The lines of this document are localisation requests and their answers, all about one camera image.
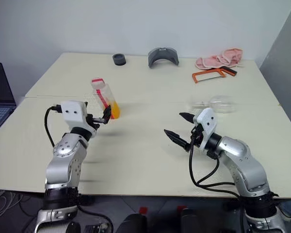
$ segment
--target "orange liquid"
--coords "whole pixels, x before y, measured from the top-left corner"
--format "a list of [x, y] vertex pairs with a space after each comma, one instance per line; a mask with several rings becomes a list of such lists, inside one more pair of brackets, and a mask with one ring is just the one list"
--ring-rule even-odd
[[117, 103], [114, 101], [111, 103], [111, 119], [118, 119], [120, 117], [121, 110]]

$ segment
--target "gray plastic object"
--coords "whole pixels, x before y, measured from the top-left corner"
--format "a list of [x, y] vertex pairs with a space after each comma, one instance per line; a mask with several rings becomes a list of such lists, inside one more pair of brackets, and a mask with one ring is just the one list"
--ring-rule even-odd
[[149, 67], [153, 66], [153, 63], [159, 59], [166, 59], [174, 63], [175, 65], [179, 64], [179, 59], [177, 51], [173, 48], [155, 48], [151, 50], [148, 54]]

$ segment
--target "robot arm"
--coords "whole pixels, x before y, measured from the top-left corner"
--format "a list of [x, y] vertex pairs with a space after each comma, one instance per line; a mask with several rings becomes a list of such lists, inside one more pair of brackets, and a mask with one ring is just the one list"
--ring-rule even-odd
[[87, 113], [86, 105], [79, 101], [64, 101], [54, 108], [63, 113], [70, 132], [65, 133], [53, 148], [53, 159], [46, 171], [44, 203], [38, 213], [35, 233], [80, 231], [80, 225], [72, 219], [78, 210], [81, 165], [86, 157], [88, 141], [95, 137], [100, 126], [96, 123], [107, 124], [111, 116], [109, 106], [103, 118], [93, 118]]
[[[196, 116], [188, 113], [180, 115], [194, 124], [191, 136], [194, 145], [205, 150], [210, 158], [219, 159], [229, 169], [252, 232], [286, 233], [265, 170], [252, 156], [249, 147], [240, 140], [221, 137], [214, 132], [217, 121], [211, 108]], [[186, 151], [190, 149], [190, 144], [179, 135], [168, 130], [165, 133]]]

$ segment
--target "pink towel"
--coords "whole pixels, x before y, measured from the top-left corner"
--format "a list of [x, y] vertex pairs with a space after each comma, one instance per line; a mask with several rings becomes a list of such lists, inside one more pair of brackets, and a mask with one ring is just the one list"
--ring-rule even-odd
[[211, 56], [208, 58], [198, 58], [196, 67], [199, 69], [220, 68], [222, 66], [234, 67], [242, 59], [243, 51], [241, 49], [233, 48], [225, 50], [221, 55]]

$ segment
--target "table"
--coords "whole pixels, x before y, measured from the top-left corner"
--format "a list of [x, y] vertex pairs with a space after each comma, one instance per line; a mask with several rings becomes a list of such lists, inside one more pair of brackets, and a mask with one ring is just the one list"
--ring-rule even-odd
[[[94, 104], [90, 80], [109, 83], [121, 108], [121, 117], [101, 126], [89, 144], [82, 165], [79, 190], [83, 194], [229, 197], [196, 188], [190, 180], [188, 154], [164, 134], [169, 129], [189, 139], [193, 125], [178, 113], [187, 99], [208, 100], [232, 96], [237, 111], [218, 114], [217, 133], [246, 142], [264, 166], [271, 190], [291, 198], [291, 123], [253, 61], [244, 61], [236, 77], [194, 84], [194, 59], [180, 66], [159, 62], [147, 67], [147, 58], [126, 56], [116, 67], [110, 55], [64, 53], [28, 92], [25, 100], [0, 128], [0, 189], [43, 192], [45, 170], [52, 148], [43, 124], [45, 110], [63, 100]], [[60, 114], [49, 115], [55, 142], [67, 126]], [[195, 177], [202, 177], [215, 161], [195, 150]], [[232, 181], [223, 165], [209, 182]], [[234, 187], [224, 189], [235, 191]]]

